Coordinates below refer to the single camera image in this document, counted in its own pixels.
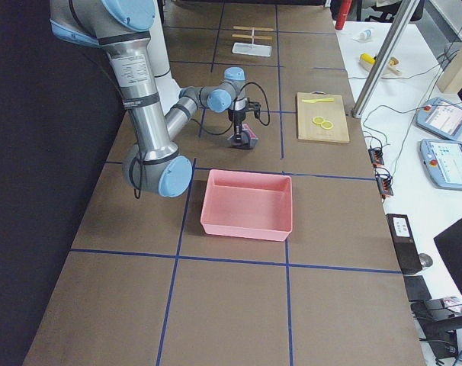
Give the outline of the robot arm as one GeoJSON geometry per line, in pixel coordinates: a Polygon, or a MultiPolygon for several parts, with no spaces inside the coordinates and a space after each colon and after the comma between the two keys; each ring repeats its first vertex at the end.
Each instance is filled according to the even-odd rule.
{"type": "Polygon", "coordinates": [[[107,54],[136,136],[123,163],[126,182],[136,192],[181,195],[193,169],[174,138],[200,108],[242,111],[244,70],[228,68],[217,86],[179,88],[154,1],[51,1],[50,23],[60,40],[107,54]]]}

